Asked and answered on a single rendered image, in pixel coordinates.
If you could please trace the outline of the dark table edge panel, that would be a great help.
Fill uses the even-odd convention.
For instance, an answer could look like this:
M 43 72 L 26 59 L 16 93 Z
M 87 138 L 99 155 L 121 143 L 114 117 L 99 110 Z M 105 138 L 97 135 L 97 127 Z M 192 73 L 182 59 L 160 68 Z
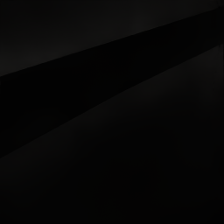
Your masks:
M 0 78 L 0 158 L 224 43 L 224 5 Z

